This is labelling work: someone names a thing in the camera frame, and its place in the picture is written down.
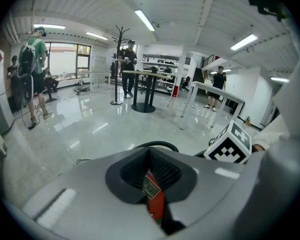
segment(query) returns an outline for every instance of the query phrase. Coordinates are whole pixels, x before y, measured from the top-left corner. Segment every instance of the high table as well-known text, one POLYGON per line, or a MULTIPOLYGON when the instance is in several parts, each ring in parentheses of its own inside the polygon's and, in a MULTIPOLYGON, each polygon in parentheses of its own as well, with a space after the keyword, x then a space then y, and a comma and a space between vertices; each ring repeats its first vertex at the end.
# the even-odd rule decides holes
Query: high table
POLYGON ((211 127, 215 126, 216 121, 219 119, 219 116, 220 116, 222 110, 224 109, 224 107, 226 105, 227 99, 238 103, 238 106, 236 107, 235 112, 232 116, 232 120, 235 120, 238 117, 239 112, 240 112, 243 104, 245 103, 245 101, 243 99, 241 99, 241 98, 239 98, 239 97, 237 97, 237 96, 235 96, 235 95, 233 95, 233 94, 231 94, 227 91, 224 91, 222 89, 218 89, 218 88, 213 87, 211 85, 204 84, 202 82, 194 81, 190 85, 189 93, 188 93, 188 96, 186 98, 186 102, 185 102, 185 105, 184 105, 184 108, 183 108, 183 111, 182 111, 182 115, 181 115, 181 117, 183 119, 182 119, 181 124, 180 124, 180 129, 182 129, 182 130, 185 127, 186 118, 187 118, 187 115, 189 114, 189 110, 190 110, 189 108, 192 108, 192 106, 195 102, 195 98, 196 98, 198 89, 203 89, 203 90, 206 90, 206 91, 211 92, 211 93, 218 94, 218 95, 223 97, 222 104, 216 112, 216 115, 215 115, 215 117, 212 121, 211 127))
MULTIPOLYGON (((57 74, 52 74, 52 75, 45 76, 43 79, 46 80, 48 78, 56 78, 57 76, 58 76, 57 74)), ((48 88, 49 98, 47 98, 45 100, 45 103, 56 101, 57 99, 56 98, 52 98, 52 96, 51 96, 50 81, 47 82, 47 85, 48 85, 47 88, 48 88)))
POLYGON ((96 74, 97 76, 97 85, 99 87, 99 74, 106 74, 108 75, 108 89, 110 89, 110 77, 111 77, 111 72, 98 72, 98 71, 86 71, 86 72, 79 72, 80 74, 80 78, 81 78, 81 86, 83 85, 83 82, 82 82, 82 75, 83 74, 96 74))
POLYGON ((144 71, 124 70, 124 71, 122 71, 122 73, 135 75, 134 97, 133 97, 133 104, 131 105, 131 108, 133 110, 141 112, 141 113, 154 112, 156 110, 156 108, 154 106, 152 106, 152 102, 154 100, 157 78, 171 79, 171 77, 166 76, 166 75, 157 74, 157 73, 144 72, 144 71), (146 80, 146 92, 145 92, 144 103, 141 103, 141 102, 137 103, 139 75, 148 76, 147 80, 146 80), (151 81, 152 81, 152 91, 151 91, 151 95, 150 95, 151 81))

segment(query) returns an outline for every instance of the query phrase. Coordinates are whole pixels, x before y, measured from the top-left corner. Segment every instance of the white cube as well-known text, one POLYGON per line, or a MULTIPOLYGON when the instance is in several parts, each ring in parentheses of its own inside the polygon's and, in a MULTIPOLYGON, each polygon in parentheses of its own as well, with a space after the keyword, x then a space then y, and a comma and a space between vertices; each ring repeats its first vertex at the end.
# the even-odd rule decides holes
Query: white cube
POLYGON ((252 153, 250 136, 233 120, 215 137, 203 156, 229 163, 245 163, 252 153))

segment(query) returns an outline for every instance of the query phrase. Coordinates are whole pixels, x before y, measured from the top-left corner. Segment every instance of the backpack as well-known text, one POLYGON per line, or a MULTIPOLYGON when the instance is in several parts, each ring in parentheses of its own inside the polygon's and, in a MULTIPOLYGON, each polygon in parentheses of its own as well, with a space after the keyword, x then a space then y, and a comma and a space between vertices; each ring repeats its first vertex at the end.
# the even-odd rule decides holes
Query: backpack
POLYGON ((37 68, 36 45, 41 41, 37 38, 32 45, 28 40, 21 48, 19 55, 19 76, 28 76, 37 68))

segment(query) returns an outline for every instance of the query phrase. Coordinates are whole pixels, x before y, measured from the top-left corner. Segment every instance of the man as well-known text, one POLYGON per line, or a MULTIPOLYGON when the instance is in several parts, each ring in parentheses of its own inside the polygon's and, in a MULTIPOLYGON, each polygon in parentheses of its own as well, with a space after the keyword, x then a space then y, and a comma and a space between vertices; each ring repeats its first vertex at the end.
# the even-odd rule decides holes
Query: man
MULTIPOLYGON (((50 73, 50 69, 48 67, 45 68, 44 70, 45 72, 45 75, 46 76, 51 76, 51 73, 50 73)), ((57 92, 57 86, 59 84, 59 81, 49 77, 49 78, 46 78, 44 80, 44 85, 47 87, 47 88, 52 88, 52 90, 56 93, 57 92)))
POLYGON ((19 67, 17 65, 18 57, 14 55, 12 57, 12 66, 7 68, 7 79, 11 79, 11 91, 14 98, 15 108, 16 111, 19 111, 21 108, 20 99, 19 99, 19 92, 18 92, 18 71, 19 67))
MULTIPOLYGON (((28 45, 31 46, 35 42, 35 40, 45 37, 46 35, 47 34, 45 33, 45 29, 43 26, 37 27, 36 29, 34 29, 33 36, 28 39, 27 41, 28 45)), ((45 84, 44 84, 44 73, 42 68, 45 66, 45 61, 47 57, 46 51, 47 51, 47 47, 45 42, 40 40, 35 45, 36 68, 31 74, 33 78, 33 93, 38 94, 38 101, 39 101, 40 108, 42 109, 43 112, 43 119, 47 119, 49 116, 52 115, 52 112, 47 111, 46 109, 45 97, 43 95, 45 84)), ((31 115, 31 122, 33 125, 36 125, 37 119, 34 113, 33 100, 29 103, 28 108, 31 115)))
MULTIPOLYGON (((121 72, 122 71, 134 71, 135 67, 134 65, 137 64, 137 55, 134 52, 134 46, 135 46, 135 40, 129 40, 128 42, 128 48, 125 50, 122 50, 119 55, 119 62, 122 63, 121 66, 121 72)), ((124 98, 127 98, 127 93, 130 95, 130 97, 133 97, 133 94, 131 92, 132 87, 134 86, 134 74, 127 74, 122 73, 122 88, 124 92, 124 98)))
MULTIPOLYGON (((225 91, 226 90, 226 84, 227 84, 227 77, 225 74, 223 74, 224 67, 223 66, 218 66, 218 71, 216 74, 213 75, 213 78, 211 80, 211 83, 213 83, 213 87, 222 89, 225 91)), ((212 110, 216 111, 216 106, 218 103, 220 95, 215 94, 213 92, 209 92, 209 98, 208 98, 208 104, 203 106, 204 108, 209 109, 211 104, 213 103, 212 110)))

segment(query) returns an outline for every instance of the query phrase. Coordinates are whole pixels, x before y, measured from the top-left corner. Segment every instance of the tiled floor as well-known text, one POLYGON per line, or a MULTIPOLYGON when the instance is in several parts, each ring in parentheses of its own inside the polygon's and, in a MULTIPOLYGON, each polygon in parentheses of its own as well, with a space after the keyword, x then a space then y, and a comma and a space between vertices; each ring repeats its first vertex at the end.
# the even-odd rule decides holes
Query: tiled floor
MULTIPOLYGON (((95 95, 77 96, 72 88, 53 93, 57 100, 47 104, 53 115, 46 120, 40 116, 41 122, 30 131, 21 117, 15 120, 4 136, 8 153, 1 187, 9 201, 21 208, 36 191, 70 169, 78 159, 97 159, 146 142, 166 141, 181 153, 195 155, 207 149, 209 139, 229 122, 224 112, 215 127, 208 129, 209 119, 216 113, 197 102, 197 108, 191 108, 186 128, 181 130, 184 98, 175 98, 168 108, 170 96, 156 93, 156 111, 140 113, 131 109, 133 98, 123 99, 121 88, 118 97, 123 104, 111 105, 115 98, 114 86, 111 88, 100 87, 95 95)), ((145 93, 138 94, 139 102, 144 98, 145 93)), ((22 112, 29 126, 28 109, 22 112)), ((256 130, 237 121, 254 137, 256 130)))

